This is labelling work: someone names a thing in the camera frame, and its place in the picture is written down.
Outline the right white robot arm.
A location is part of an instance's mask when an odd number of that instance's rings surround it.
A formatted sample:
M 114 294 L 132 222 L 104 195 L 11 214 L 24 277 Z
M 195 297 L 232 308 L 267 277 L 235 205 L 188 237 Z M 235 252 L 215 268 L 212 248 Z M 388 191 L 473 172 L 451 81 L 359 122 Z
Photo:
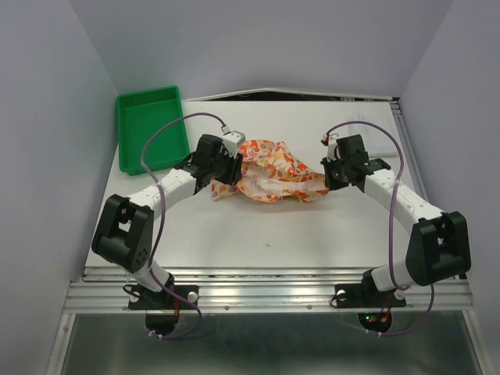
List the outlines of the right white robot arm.
M 466 218 L 445 212 L 400 181 L 383 159 L 371 159 L 360 135 L 322 140 L 327 156 L 321 161 L 325 185 L 331 191 L 349 186 L 380 203 L 392 223 L 409 233 L 404 259 L 370 270 L 359 286 L 360 298 L 369 305 L 384 300 L 388 291 L 413 285 L 427 286 L 467 273 L 471 268 Z

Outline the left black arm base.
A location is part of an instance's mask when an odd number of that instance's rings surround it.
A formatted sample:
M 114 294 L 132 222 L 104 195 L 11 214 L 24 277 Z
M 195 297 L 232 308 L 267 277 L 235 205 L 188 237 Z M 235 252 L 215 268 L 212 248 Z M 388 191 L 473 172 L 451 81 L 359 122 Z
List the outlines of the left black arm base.
M 187 300 L 180 301 L 165 291 L 153 292 L 140 284 L 125 284 L 122 289 L 127 294 L 127 309 L 145 313 L 145 328 L 150 336 L 162 340 L 172 340 L 187 336 L 189 331 L 174 333 L 180 323 L 181 313 L 197 312 L 198 286 L 169 284 L 173 292 Z

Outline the orange floral skirt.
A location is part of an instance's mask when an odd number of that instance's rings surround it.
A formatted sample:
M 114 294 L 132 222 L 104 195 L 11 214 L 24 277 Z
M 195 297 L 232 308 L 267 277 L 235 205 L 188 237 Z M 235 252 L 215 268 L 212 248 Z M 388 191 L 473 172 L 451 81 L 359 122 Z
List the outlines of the orange floral skirt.
M 214 201 L 242 194 L 262 203 L 281 199 L 308 203 L 329 193 L 325 176 L 293 156 L 282 141 L 248 140 L 239 152 L 243 155 L 241 179 L 234 186 L 213 180 Z

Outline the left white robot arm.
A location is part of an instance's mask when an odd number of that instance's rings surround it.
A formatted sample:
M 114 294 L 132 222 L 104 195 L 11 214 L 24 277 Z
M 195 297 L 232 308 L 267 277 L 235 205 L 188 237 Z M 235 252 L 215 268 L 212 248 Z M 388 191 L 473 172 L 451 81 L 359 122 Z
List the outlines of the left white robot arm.
M 153 227 L 165 223 L 165 213 L 180 201 L 196 195 L 213 180 L 234 186 L 241 179 L 245 141 L 241 132 L 222 137 L 204 134 L 194 152 L 175 165 L 161 180 L 129 196 L 111 195 L 105 201 L 91 250 L 126 270 L 158 308 L 173 301 L 170 274 L 154 261 Z

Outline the white skirt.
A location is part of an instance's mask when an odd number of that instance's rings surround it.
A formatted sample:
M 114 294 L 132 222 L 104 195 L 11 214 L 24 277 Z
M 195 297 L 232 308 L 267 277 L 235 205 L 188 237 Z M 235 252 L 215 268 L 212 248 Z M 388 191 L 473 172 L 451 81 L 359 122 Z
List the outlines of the white skirt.
M 397 148 L 392 140 L 381 130 L 359 123 L 359 121 L 370 122 L 386 130 L 395 140 L 396 126 L 394 119 L 389 115 L 371 116 L 362 112 L 353 112 L 350 120 L 356 121 L 348 125 L 349 135 L 361 135 L 366 151 L 371 159 L 388 158 L 398 155 Z

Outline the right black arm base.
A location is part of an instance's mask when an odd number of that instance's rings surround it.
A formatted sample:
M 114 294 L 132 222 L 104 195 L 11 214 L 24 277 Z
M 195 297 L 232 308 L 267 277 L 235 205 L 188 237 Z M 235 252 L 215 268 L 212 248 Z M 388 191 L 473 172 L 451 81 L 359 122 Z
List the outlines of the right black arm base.
M 395 289 L 369 290 L 361 284 L 337 284 L 330 298 L 335 309 L 359 309 L 359 323 L 362 328 L 378 334 L 385 334 L 392 324 L 392 309 L 406 307 L 404 295 L 397 296 Z

